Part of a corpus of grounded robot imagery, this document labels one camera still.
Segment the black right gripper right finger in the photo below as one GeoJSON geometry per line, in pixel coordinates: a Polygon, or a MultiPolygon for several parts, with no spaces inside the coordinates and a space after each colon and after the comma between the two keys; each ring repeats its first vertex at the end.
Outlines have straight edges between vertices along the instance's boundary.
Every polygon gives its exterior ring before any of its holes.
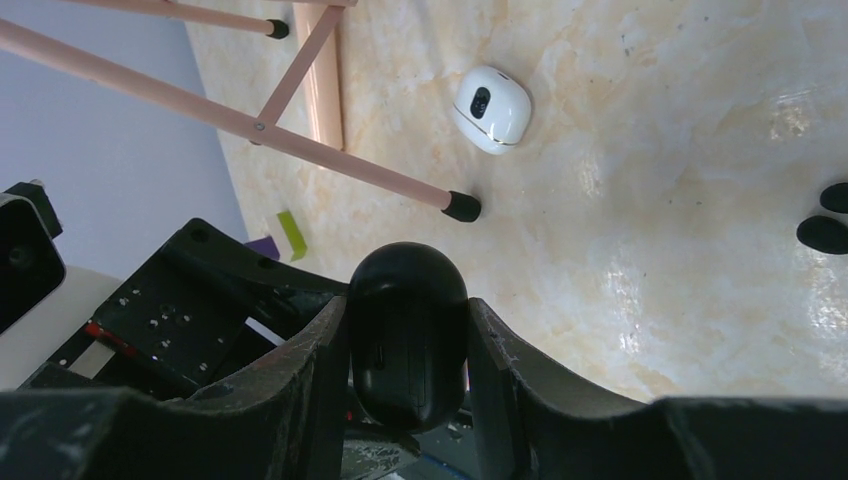
{"type": "Polygon", "coordinates": [[[847,404],[664,397],[642,403],[563,367],[469,302],[477,459],[486,479],[843,479],[847,404]]]}

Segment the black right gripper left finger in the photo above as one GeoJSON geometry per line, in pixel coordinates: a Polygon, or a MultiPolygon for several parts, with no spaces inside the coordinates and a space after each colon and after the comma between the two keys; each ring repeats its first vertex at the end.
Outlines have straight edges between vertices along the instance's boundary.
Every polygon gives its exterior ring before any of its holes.
{"type": "Polygon", "coordinates": [[[349,353],[346,301],[183,400],[129,388],[1,397],[5,479],[336,479],[349,353]]]}

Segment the white earbud charging case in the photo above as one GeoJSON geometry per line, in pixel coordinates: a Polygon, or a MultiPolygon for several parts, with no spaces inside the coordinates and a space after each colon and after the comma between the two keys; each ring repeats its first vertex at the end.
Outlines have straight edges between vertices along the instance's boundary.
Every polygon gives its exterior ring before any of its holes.
{"type": "Polygon", "coordinates": [[[532,100],[514,79],[481,65],[461,80],[451,113],[460,132],[477,148],[503,155],[522,141],[532,116],[532,100]]]}

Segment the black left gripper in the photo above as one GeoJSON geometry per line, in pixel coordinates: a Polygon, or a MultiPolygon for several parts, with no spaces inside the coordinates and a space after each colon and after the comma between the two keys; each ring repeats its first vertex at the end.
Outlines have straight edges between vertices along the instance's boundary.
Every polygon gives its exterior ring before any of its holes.
{"type": "Polygon", "coordinates": [[[342,395],[345,330],[323,310],[345,289],[193,219],[73,321],[22,387],[129,387],[159,400],[342,395]]]}

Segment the black earbud charging case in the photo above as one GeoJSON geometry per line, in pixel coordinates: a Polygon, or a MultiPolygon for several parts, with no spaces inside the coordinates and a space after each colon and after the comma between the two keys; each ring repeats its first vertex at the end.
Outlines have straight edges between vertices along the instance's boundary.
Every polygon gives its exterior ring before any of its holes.
{"type": "Polygon", "coordinates": [[[352,275],[345,317],[354,389],[373,420],[417,434],[457,413],[470,309],[448,257],[413,242],[378,248],[352,275]]]}

